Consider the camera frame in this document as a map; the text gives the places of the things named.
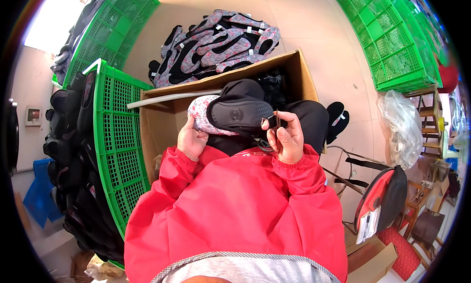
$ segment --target gray shirt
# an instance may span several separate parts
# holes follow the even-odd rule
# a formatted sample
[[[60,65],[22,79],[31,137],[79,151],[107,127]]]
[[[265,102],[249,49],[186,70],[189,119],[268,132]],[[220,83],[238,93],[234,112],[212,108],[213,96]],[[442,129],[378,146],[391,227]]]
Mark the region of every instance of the gray shirt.
[[[162,283],[180,283],[193,276],[219,277],[232,283],[331,283],[327,274],[303,261],[278,258],[214,256],[171,271]]]

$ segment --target cardboard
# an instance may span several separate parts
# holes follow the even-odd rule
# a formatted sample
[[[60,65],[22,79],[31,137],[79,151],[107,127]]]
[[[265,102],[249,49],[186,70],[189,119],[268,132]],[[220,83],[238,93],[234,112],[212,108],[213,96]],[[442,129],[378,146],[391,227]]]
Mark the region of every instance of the cardboard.
[[[450,180],[448,180],[448,176],[446,176],[443,182],[436,181],[435,183],[433,183],[429,199],[427,200],[428,209],[435,212],[440,211],[440,205],[442,203],[443,196],[445,195],[449,186]]]
[[[383,278],[397,259],[396,249],[386,246],[377,236],[355,244],[356,235],[345,229],[345,247],[348,258],[347,283],[375,283]]]
[[[234,80],[250,78],[276,67],[283,67],[290,95],[296,100],[318,101],[317,92],[301,49],[262,62],[195,82],[142,92],[141,100],[163,95],[219,89]],[[155,103],[139,108],[142,152],[149,182],[153,183],[154,158],[177,144],[178,132],[187,120],[186,111],[194,97]]]

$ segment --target logo on sole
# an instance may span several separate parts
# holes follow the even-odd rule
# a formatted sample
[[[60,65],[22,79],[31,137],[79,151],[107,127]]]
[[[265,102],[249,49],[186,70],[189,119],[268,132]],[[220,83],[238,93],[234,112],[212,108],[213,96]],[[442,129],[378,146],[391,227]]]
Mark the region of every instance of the logo on sole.
[[[231,119],[235,122],[239,122],[244,118],[244,113],[242,112],[241,109],[233,109],[230,112]]]

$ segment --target elastic cuff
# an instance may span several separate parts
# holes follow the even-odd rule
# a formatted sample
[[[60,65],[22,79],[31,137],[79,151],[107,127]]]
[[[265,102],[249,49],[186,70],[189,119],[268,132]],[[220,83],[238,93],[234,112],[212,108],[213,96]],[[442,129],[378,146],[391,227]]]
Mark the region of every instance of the elastic cuff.
[[[183,153],[180,149],[175,148],[175,152],[177,154],[177,157],[183,160],[186,163],[197,163],[199,159],[196,161],[192,160],[190,157],[188,157],[185,153]]]
[[[298,169],[302,163],[304,162],[304,152],[302,153],[302,157],[301,159],[296,162],[296,163],[286,163],[286,162],[282,162],[278,156],[275,156],[274,157],[274,165],[280,167],[280,168],[289,168],[289,169]]]

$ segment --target brown bag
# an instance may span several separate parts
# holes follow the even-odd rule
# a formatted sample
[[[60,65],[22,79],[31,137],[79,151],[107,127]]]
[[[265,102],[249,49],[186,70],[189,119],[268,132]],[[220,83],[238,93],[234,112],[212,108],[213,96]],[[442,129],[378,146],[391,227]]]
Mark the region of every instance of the brown bag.
[[[437,238],[440,227],[445,215],[434,211],[426,211],[417,217],[414,228],[412,229],[412,238],[420,241],[426,250],[430,250],[433,241]]]

